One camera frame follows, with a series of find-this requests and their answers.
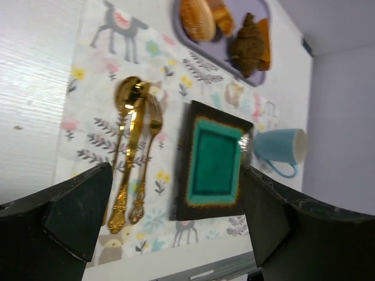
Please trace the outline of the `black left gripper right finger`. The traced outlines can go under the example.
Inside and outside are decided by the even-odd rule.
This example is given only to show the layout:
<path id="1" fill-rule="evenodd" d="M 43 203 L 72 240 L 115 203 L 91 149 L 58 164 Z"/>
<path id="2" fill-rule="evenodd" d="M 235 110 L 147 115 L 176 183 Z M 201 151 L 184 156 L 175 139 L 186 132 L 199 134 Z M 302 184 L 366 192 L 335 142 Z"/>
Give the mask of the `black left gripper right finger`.
<path id="1" fill-rule="evenodd" d="M 256 265 L 265 280 L 373 280 L 374 217 L 240 170 Z"/>

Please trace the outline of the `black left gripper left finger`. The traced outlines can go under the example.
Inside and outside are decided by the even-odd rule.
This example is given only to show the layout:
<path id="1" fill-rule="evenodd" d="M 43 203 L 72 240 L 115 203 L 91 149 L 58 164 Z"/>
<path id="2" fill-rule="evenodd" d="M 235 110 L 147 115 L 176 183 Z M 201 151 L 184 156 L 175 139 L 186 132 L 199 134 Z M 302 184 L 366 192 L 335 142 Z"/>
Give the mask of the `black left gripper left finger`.
<path id="1" fill-rule="evenodd" d="M 104 162 L 1 205 L 1 280 L 82 280 L 112 183 Z"/>

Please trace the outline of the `metal serving tongs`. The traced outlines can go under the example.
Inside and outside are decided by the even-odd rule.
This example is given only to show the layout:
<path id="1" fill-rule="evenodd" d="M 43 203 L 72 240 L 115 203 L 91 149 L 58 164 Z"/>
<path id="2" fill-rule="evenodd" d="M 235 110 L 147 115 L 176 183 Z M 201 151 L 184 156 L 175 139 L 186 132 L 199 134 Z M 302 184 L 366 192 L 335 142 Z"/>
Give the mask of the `metal serving tongs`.
<path id="1" fill-rule="evenodd" d="M 253 132 L 248 131 L 239 140 L 238 145 L 241 151 L 241 165 L 246 167 L 251 164 L 253 151 Z"/>

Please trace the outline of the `brown chocolate croissant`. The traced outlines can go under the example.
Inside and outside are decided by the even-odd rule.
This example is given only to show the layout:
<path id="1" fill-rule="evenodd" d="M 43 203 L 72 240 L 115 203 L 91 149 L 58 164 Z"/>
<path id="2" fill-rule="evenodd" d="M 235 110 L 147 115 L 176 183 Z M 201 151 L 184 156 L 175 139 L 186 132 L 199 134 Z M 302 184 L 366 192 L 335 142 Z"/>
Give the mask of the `brown chocolate croissant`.
<path id="1" fill-rule="evenodd" d="M 246 13 L 243 26 L 229 47 L 230 60 L 244 78 L 249 78 L 258 67 L 265 50 L 264 38 L 254 22 L 252 13 Z"/>

